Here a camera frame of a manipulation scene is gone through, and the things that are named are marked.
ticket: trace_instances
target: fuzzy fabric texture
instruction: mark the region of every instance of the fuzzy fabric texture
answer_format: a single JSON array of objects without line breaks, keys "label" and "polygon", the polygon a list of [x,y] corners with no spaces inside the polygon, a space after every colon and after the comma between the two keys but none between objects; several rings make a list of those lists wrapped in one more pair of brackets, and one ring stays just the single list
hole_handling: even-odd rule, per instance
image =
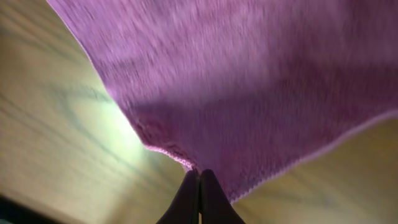
[{"label": "fuzzy fabric texture", "polygon": [[397,114],[398,1],[48,2],[142,142],[231,202]]}]

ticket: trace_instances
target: towel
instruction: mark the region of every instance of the towel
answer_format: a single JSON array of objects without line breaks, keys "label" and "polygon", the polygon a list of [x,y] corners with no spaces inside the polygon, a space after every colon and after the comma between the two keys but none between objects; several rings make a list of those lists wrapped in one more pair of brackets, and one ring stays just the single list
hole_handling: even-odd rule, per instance
[{"label": "towel", "polygon": [[230,202],[398,114],[398,1],[47,1],[143,144]]}]

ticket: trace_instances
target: fabric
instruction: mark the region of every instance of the fabric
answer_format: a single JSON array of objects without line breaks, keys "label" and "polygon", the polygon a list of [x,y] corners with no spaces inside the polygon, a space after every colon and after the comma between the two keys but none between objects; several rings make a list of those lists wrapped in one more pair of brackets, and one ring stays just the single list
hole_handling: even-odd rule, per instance
[{"label": "fabric", "polygon": [[142,142],[231,202],[398,113],[398,1],[48,2]]}]

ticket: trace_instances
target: wooden table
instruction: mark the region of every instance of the wooden table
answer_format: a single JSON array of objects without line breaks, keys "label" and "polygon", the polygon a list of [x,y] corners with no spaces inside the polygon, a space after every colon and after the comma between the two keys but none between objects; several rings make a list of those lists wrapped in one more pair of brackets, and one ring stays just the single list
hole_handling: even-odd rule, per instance
[{"label": "wooden table", "polygon": [[[247,223],[398,223],[398,120],[234,205]],[[184,172],[145,150],[44,0],[0,1],[0,193],[65,223],[155,223]]]}]

